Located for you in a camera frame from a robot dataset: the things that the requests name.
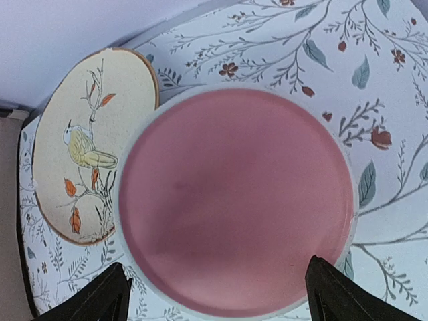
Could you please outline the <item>beige fabric pet tent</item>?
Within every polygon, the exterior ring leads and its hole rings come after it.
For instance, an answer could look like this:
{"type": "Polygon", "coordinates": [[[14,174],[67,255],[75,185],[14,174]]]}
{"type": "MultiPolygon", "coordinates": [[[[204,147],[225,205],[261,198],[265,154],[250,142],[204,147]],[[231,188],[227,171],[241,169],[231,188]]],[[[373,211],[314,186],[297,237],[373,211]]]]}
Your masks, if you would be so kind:
{"type": "Polygon", "coordinates": [[[31,320],[17,232],[17,152],[27,112],[1,109],[1,319],[31,320]]]}

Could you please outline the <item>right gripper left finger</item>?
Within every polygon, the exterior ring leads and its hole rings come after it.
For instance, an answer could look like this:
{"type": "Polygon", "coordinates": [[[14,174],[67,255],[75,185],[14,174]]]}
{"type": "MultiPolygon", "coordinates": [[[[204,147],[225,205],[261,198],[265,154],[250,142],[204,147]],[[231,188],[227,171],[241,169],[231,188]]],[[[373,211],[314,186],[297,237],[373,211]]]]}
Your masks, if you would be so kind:
{"type": "Polygon", "coordinates": [[[128,319],[132,278],[125,276],[120,263],[113,263],[78,293],[36,321],[91,321],[128,319]]]}

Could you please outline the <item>pink plastic bowl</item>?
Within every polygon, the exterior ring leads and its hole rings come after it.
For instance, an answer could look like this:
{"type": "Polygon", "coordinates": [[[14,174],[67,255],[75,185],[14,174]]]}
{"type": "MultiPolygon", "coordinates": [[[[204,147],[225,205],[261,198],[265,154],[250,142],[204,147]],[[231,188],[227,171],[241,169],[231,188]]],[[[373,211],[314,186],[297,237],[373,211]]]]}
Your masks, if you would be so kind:
{"type": "Polygon", "coordinates": [[[312,257],[339,267],[356,227],[349,157],[302,102],[251,86],[184,91],[124,149],[117,234],[164,301],[261,320],[306,300],[312,257]]]}

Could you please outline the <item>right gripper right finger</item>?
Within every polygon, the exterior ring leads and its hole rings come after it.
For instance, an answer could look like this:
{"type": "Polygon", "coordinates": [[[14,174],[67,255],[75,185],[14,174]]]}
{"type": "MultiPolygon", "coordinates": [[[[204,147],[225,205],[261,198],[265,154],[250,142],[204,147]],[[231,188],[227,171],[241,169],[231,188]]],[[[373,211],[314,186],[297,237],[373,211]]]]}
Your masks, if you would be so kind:
{"type": "Polygon", "coordinates": [[[305,281],[313,320],[416,319],[368,293],[321,257],[315,255],[311,257],[305,281]]]}

